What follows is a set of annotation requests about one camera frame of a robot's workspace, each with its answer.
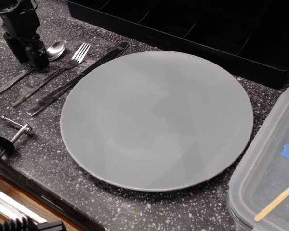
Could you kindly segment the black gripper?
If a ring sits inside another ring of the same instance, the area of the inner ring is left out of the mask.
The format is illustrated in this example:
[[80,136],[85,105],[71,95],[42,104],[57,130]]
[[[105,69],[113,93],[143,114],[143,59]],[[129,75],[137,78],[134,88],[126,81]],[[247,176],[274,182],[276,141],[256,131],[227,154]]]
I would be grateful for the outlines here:
[[20,63],[32,64],[36,71],[49,65],[48,56],[36,31],[40,26],[35,0],[0,0],[3,35],[8,47]]

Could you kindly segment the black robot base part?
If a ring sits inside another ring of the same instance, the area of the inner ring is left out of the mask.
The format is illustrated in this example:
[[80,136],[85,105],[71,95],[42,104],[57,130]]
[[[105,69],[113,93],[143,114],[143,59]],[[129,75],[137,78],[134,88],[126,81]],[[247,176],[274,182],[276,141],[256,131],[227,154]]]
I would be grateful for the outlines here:
[[0,231],[67,231],[62,221],[35,224],[30,217],[0,223]]

